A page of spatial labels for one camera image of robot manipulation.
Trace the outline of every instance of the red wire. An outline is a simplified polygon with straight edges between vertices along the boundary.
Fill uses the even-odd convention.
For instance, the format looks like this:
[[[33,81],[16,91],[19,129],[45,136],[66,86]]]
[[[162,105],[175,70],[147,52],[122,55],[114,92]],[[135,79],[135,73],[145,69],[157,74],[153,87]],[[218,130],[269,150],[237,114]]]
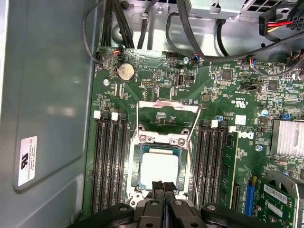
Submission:
[[[281,22],[281,23],[271,23],[271,24],[268,24],[268,27],[277,27],[277,26],[290,25],[290,24],[292,24],[292,21],[286,21],[286,22]]]

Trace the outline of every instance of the blue pcie slot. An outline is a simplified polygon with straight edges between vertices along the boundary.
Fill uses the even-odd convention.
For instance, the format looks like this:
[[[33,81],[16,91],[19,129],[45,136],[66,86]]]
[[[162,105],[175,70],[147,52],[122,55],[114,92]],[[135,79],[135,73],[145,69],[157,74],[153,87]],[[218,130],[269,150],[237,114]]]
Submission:
[[[251,184],[247,185],[246,202],[245,202],[245,215],[252,217],[253,212],[253,200],[255,196],[256,188]]]

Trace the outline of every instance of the blue wire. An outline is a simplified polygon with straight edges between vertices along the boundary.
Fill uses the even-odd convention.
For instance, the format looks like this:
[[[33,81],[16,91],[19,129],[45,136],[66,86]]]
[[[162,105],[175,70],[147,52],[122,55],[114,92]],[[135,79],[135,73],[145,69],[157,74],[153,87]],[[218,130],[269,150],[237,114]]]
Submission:
[[[253,62],[253,67],[255,67],[257,64],[257,59]]]

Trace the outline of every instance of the chipset heatsink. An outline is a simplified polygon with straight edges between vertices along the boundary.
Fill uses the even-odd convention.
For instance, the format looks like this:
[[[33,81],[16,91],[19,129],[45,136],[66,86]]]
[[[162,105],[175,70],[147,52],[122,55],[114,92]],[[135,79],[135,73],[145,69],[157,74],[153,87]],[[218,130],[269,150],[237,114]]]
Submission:
[[[304,122],[274,120],[271,153],[304,157]]]

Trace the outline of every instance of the motherboard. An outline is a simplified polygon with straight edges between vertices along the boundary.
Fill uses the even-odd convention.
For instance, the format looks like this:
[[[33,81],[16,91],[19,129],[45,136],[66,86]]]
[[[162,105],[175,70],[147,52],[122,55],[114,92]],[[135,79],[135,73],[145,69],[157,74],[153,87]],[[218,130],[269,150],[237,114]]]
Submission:
[[[115,50],[99,47],[97,56]],[[256,64],[268,74],[286,67]],[[270,210],[265,222],[294,227],[297,212],[275,198],[265,207],[264,177],[273,171],[304,181],[303,70],[264,77],[245,60],[134,49],[96,64],[84,217],[120,202],[135,208],[162,181],[197,207],[215,202],[261,220]],[[290,208],[299,203],[288,199]]]

